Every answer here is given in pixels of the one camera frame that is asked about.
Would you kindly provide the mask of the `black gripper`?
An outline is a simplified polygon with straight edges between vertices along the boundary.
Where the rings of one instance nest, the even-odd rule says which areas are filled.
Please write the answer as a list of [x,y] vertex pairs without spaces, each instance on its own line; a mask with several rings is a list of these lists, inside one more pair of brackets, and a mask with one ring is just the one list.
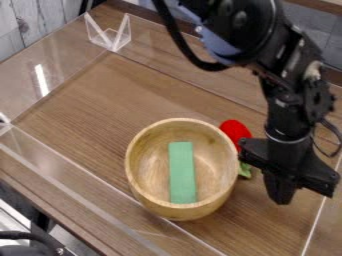
[[240,146],[240,159],[262,171],[269,197],[280,205],[288,205],[303,188],[333,197],[341,175],[320,159],[311,139],[283,143],[242,138]]

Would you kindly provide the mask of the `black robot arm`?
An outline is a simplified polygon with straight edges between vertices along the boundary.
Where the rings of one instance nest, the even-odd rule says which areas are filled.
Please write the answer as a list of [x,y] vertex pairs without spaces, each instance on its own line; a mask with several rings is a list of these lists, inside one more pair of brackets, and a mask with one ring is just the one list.
[[240,140],[240,159],[260,168],[272,200],[287,205],[307,188],[335,195],[339,172],[320,159],[316,128],[325,126],[340,140],[342,133],[327,116],[336,96],[324,77],[324,56],[316,42],[292,23],[283,0],[174,0],[192,17],[214,60],[193,52],[166,0],[153,0],[170,36],[193,64],[206,71],[234,66],[260,78],[268,101],[265,138]]

